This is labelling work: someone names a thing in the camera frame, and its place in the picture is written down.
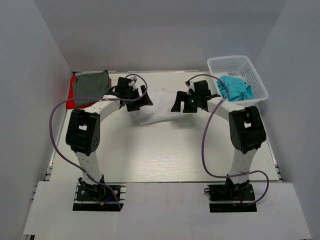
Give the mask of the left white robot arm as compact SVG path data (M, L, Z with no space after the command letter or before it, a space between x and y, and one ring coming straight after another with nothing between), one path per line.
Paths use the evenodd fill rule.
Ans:
M119 77L117 84L111 87L102 100L93 105L72 110L66 132L66 144L75 153L82 177L81 186L88 189L94 199L105 196L106 187L97 158L97 149L101 138L101 123L112 113L126 107L128 112L138 111L143 106L152 106L146 84L136 86L135 78Z

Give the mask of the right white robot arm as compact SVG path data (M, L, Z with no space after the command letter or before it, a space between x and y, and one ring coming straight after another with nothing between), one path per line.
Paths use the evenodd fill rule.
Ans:
M243 107L211 93L206 80L187 81L186 85L187 91L176 93L171 108L173 113L197 113L202 109L228 121L234 154L230 171L224 177L225 189L222 192L236 200L248 189L253 158L267 138L260 113L254 105Z

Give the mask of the white t shirt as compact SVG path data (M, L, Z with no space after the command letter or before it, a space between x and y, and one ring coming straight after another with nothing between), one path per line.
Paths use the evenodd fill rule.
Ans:
M159 91L148 94L153 105L145 105L129 115L140 126L172 121L183 116L182 112L171 112L177 93L174 91Z

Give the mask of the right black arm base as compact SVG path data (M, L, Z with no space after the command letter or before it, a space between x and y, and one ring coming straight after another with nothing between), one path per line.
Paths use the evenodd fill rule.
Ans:
M235 195L229 194L224 184L208 185L203 192L208 195L210 213L257 212L257 205L251 204L256 200L252 184Z

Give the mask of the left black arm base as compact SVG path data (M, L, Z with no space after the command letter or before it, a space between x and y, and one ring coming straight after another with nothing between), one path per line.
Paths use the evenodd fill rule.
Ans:
M109 187L110 189L99 184L87 184L79 178L72 210L74 212L120 212L120 208L125 203L126 185L112 183Z

